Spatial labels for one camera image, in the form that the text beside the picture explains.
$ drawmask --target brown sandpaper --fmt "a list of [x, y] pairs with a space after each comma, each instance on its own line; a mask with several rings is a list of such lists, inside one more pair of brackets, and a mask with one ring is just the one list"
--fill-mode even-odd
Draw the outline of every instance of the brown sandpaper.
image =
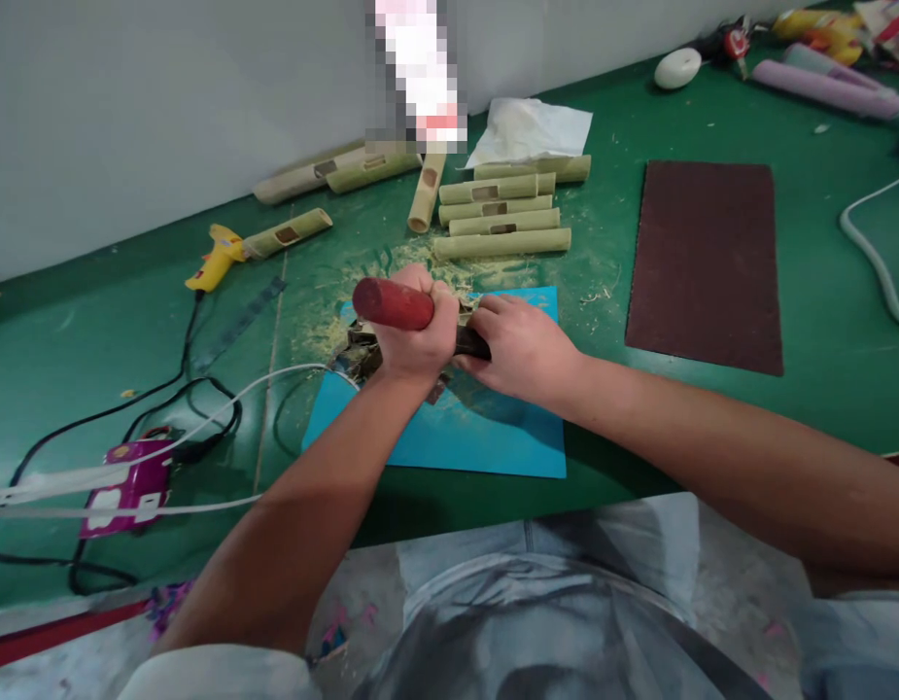
[[647, 164], [624, 340], [782, 376], [769, 167]]

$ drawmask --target person's right hand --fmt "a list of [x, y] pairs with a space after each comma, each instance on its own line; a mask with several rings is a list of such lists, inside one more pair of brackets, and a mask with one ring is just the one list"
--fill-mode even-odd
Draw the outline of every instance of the person's right hand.
[[482, 297], [468, 325], [491, 347], [491, 362], [457, 355], [453, 365], [485, 386], [550, 407], [584, 357], [542, 309], [511, 295]]

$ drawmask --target bamboo tube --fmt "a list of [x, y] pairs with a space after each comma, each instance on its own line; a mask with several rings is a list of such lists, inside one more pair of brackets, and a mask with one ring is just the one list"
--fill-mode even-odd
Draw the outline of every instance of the bamboo tube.
[[556, 182], [585, 182], [592, 169], [591, 156], [541, 158], [525, 163], [486, 163], [476, 165], [475, 180], [516, 177], [531, 173], [556, 173]]
[[470, 204], [489, 199], [516, 199], [535, 197], [539, 175], [522, 175], [516, 178], [497, 180], [472, 180], [439, 188], [439, 199], [443, 204]]
[[329, 214], [322, 209], [313, 209], [276, 227], [249, 236], [242, 241], [242, 247], [250, 258], [264, 260], [330, 226], [332, 219]]
[[334, 151], [328, 151], [308, 160], [302, 160], [267, 180], [262, 180], [252, 192], [263, 204], [277, 204], [292, 196], [316, 190], [326, 184], [326, 177], [339, 168], [349, 167], [369, 158], [364, 141], [353, 142]]
[[559, 228], [559, 209], [541, 209], [520, 214], [501, 214], [449, 222], [449, 235], [497, 235], [525, 230]]
[[442, 170], [445, 166], [445, 154], [427, 154], [423, 161], [423, 172], [420, 173], [417, 192], [413, 195], [413, 204], [410, 205], [410, 216], [407, 217], [407, 225], [416, 233], [426, 233], [430, 230], [432, 209], [436, 205], [436, 192], [439, 190], [439, 181], [442, 180]]
[[542, 173], [536, 176], [536, 193], [552, 194], [556, 191], [556, 173]]
[[326, 184], [336, 194], [344, 194], [371, 185], [379, 180], [394, 177], [423, 164], [417, 154], [388, 154], [370, 157], [354, 167], [336, 170], [326, 176]]
[[571, 228], [553, 228], [489, 236], [437, 238], [432, 243], [432, 254], [438, 261], [457, 258], [490, 258], [502, 255], [567, 251], [571, 243]]
[[443, 226], [456, 219], [474, 219], [482, 216], [498, 216], [499, 214], [520, 214], [525, 211], [549, 209], [553, 206], [552, 194], [526, 199], [502, 199], [490, 202], [472, 202], [471, 204], [446, 204], [439, 207], [439, 222]]

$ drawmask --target green table surface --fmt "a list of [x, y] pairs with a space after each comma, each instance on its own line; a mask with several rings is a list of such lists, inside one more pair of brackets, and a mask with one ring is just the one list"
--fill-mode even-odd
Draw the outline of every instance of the green table surface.
[[[764, 55], [773, 54], [757, 52], [751, 61]], [[712, 68], [689, 87], [663, 93], [650, 83], [654, 66], [647, 61], [540, 96], [595, 115], [586, 145], [594, 159], [591, 177], [556, 192], [564, 226], [572, 228], [566, 255], [445, 265], [434, 275], [476, 292], [554, 285], [562, 327], [584, 352], [764, 406], [869, 450], [899, 450], [899, 326], [885, 311], [872, 269], [837, 226], [848, 203], [899, 177], [899, 126], [843, 116]], [[881, 78], [899, 89], [899, 77]], [[821, 123], [830, 129], [813, 134]], [[484, 115], [470, 121], [470, 146], [484, 126]], [[784, 377], [625, 347], [643, 172], [651, 159], [773, 168]], [[450, 157], [444, 183], [463, 179], [456, 168], [464, 160]], [[418, 174], [342, 196], [323, 189], [297, 199], [295, 212], [324, 207], [334, 227], [269, 261], [237, 264], [206, 298], [193, 341], [197, 352], [274, 275], [288, 283], [212, 373], [237, 391], [272, 369], [324, 363], [341, 340], [338, 310], [357, 280], [389, 275], [406, 263], [432, 265], [429, 241], [442, 232], [435, 227], [417, 236], [405, 227]], [[289, 203], [267, 207], [247, 196], [1, 284], [0, 487], [41, 435], [174, 372], [192, 305], [183, 283], [209, 251], [211, 223], [247, 236], [290, 214]], [[899, 193], [868, 205], [859, 221], [868, 229], [899, 230]], [[299, 454], [319, 384], [318, 376], [300, 372], [248, 395], [235, 438], [204, 464], [175, 475], [170, 505], [238, 499], [270, 485]], [[200, 420], [195, 411], [219, 403], [212, 390], [201, 389], [192, 404], [162, 411], [156, 423], [190, 428]], [[100, 464], [138, 410], [57, 439], [29, 473]], [[388, 468], [356, 545], [678, 488], [640, 459], [572, 425], [566, 426], [566, 450], [563, 480]], [[83, 501], [65, 497], [52, 505]], [[180, 580], [200, 569], [242, 512], [166, 518], [143, 537], [91, 542], [86, 559], [147, 582]], [[79, 527], [76, 520], [1, 521], [0, 550], [67, 557]], [[0, 565], [0, 609], [66, 594], [63, 569]]]

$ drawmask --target white electrical cable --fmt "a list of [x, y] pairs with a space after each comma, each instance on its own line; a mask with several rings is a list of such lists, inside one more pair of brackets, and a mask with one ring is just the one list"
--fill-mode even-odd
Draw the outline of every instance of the white electrical cable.
[[[180, 444], [183, 444], [190, 438], [192, 438], [196, 433], [201, 431], [207, 425], [215, 421], [222, 413], [229, 410], [232, 405], [238, 402], [243, 396], [248, 394], [252, 389], [258, 386], [261, 382], [268, 381], [275, 376], [279, 376], [281, 374], [286, 374], [287, 372], [297, 371], [301, 369], [321, 369], [323, 371], [331, 372], [337, 376], [342, 377], [345, 381], [347, 381], [356, 391], [359, 390], [358, 384], [356, 384], [352, 379], [343, 374], [342, 372], [335, 371], [326, 367], [325, 365], [320, 365], [318, 363], [310, 363], [306, 365], [294, 365], [292, 367], [283, 367], [282, 369], [277, 369], [272, 371], [265, 376], [256, 379], [247, 387], [242, 389], [238, 394], [235, 395], [235, 398], [229, 402], [226, 402], [221, 408], [219, 408], [215, 413], [213, 413], [209, 418], [200, 423], [198, 426], [193, 428], [191, 431], [188, 431], [184, 436], [182, 436], [177, 441], [172, 444], [167, 445], [163, 449], [159, 449], [157, 452], [152, 452], [151, 454], [147, 454], [139, 459], [133, 460], [131, 462], [120, 462], [114, 465], [104, 466], [104, 467], [94, 467], [92, 469], [84, 469], [84, 470], [75, 470], [73, 473], [76, 476], [80, 474], [83, 475], [83, 478], [64, 478], [69, 474], [69, 472], [65, 472], [64, 474], [60, 474], [60, 481], [62, 485], [54, 485], [44, 486], [43, 480], [34, 484], [21, 484], [19, 486], [14, 486], [12, 488], [4, 488], [0, 489], [0, 518], [3, 517], [85, 517], [88, 515], [94, 515], [98, 517], [110, 517], [117, 515], [137, 515], [137, 514], [145, 514], [148, 516], [152, 515], [178, 515], [185, 514], [189, 512], [207, 512], [210, 510], [220, 510], [223, 508], [236, 508], [238, 506], [244, 506], [248, 503], [253, 502], [258, 498], [258, 496], [253, 496], [248, 499], [242, 499], [241, 501], [230, 501], [222, 504], [208, 504], [206, 506], [185, 506], [185, 507], [161, 507], [161, 508], [125, 508], [125, 509], [116, 509], [116, 508], [18, 508], [16, 504], [22, 503], [30, 503], [32, 501], [41, 501], [48, 498], [53, 498], [55, 496], [64, 496], [72, 493], [80, 493], [83, 491], [91, 491], [94, 488], [103, 488], [105, 486], [115, 485], [117, 483], [122, 482], [122, 478], [124, 474], [127, 474], [127, 470], [136, 464], [140, 464], [145, 460], [149, 460], [153, 457], [160, 456], [165, 454]], [[17, 508], [17, 514], [10, 515], [10, 510], [15, 510]], [[66, 514], [62, 515], [46, 515], [43, 513], [47, 513], [50, 511], [54, 512], [63, 512]]]
[[889, 273], [889, 268], [886, 267], [886, 263], [883, 261], [880, 253], [877, 252], [877, 249], [874, 248], [873, 244], [850, 220], [850, 213], [856, 207], [874, 197], [880, 196], [888, 190], [892, 190], [897, 185], [899, 185], [899, 180], [891, 182], [889, 185], [877, 190], [873, 194], [868, 194], [862, 199], [858, 199], [841, 213], [841, 217], [838, 221], [841, 224], [841, 230], [858, 248], [860, 248], [861, 251], [863, 251], [864, 255], [867, 256], [867, 260], [870, 261], [870, 264], [877, 272], [877, 278], [880, 280], [880, 286], [883, 289], [883, 296], [886, 298], [886, 306], [889, 307], [889, 313], [892, 314], [893, 318], [899, 323], [899, 295], [896, 294], [893, 276]]

